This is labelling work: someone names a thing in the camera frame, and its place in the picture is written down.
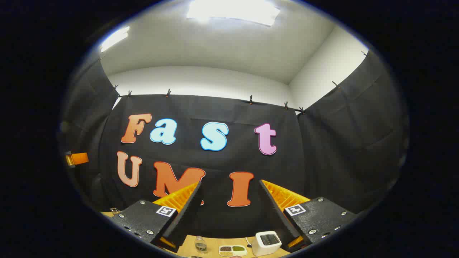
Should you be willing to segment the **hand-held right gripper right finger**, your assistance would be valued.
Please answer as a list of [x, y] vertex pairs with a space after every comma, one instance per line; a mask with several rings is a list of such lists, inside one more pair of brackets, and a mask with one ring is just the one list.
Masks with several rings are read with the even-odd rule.
[[259, 184], [267, 225], [289, 253], [340, 232], [357, 217], [325, 197], [309, 199], [266, 180]]

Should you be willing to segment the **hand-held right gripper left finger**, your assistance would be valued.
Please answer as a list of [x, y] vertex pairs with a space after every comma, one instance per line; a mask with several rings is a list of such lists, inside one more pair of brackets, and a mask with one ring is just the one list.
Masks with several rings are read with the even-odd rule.
[[193, 183], [156, 201], [139, 200], [111, 212], [112, 224], [147, 244], [176, 253], [185, 241], [202, 200], [201, 183]]

